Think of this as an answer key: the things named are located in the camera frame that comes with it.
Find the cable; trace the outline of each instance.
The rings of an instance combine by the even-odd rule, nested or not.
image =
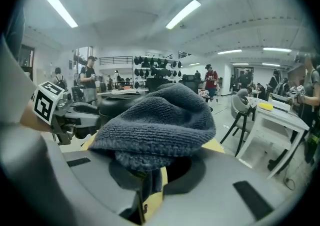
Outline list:
[[[286,176],[287,176],[287,171],[288,171],[289,167],[290,167],[290,165],[289,165],[289,166],[286,168],[286,170],[285,170],[285,174],[284,174],[284,177],[283,177],[283,183],[284,183],[284,185],[285,185],[288,189],[294,191],[294,190],[295,190],[295,185],[296,185],[295,181],[292,180],[292,179],[286,178]],[[290,188],[290,187],[287,185],[287,183],[289,183],[290,181],[292,181],[292,183],[293,183],[293,185],[294,185],[294,188]]]

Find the ceiling light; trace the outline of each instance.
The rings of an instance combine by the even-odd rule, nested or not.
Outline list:
[[[47,1],[56,10],[56,12],[58,12],[59,15],[68,23],[69,26],[71,26],[72,28],[76,28],[78,26],[59,0]]]
[[[279,67],[280,65],[277,64],[269,64],[269,63],[262,63],[264,66],[272,66],[272,67]]]
[[[192,0],[187,6],[185,6],[182,11],[180,11],[170,22],[167,24],[166,28],[172,29],[178,24],[181,20],[183,20],[186,16],[188,16],[191,12],[193,12],[196,8],[201,5],[197,0]]]
[[[232,51],[218,52],[218,54],[226,54],[226,53],[241,52],[241,51],[242,50],[232,50]]]
[[[274,52],[291,52],[291,51],[292,51],[292,50],[290,50],[290,49],[268,48],[268,47],[264,47],[263,50],[264,50],[264,51],[274,51]]]

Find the man in red shirt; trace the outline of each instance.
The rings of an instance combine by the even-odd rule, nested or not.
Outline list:
[[[205,67],[207,72],[205,74],[206,85],[205,89],[209,91],[210,98],[213,98],[217,90],[218,74],[212,70],[211,64]]]

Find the black cap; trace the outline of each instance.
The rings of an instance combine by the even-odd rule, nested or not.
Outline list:
[[[95,58],[94,56],[89,56],[89,57],[88,57],[88,60],[96,61],[96,58]]]

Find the white chair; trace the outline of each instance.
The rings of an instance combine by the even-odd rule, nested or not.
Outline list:
[[[237,95],[232,95],[231,97],[231,115],[235,119],[232,126],[230,127],[227,134],[223,137],[220,144],[222,144],[225,139],[228,137],[228,135],[231,133],[233,128],[237,127],[235,132],[233,133],[233,136],[236,134],[236,132],[241,129],[241,137],[239,140],[238,148],[236,150],[235,156],[239,153],[241,149],[241,145],[244,139],[244,132],[250,133],[252,130],[252,127],[254,125],[253,121],[248,121],[247,118],[250,115],[251,109],[249,105],[245,105],[242,103],[241,99]]]

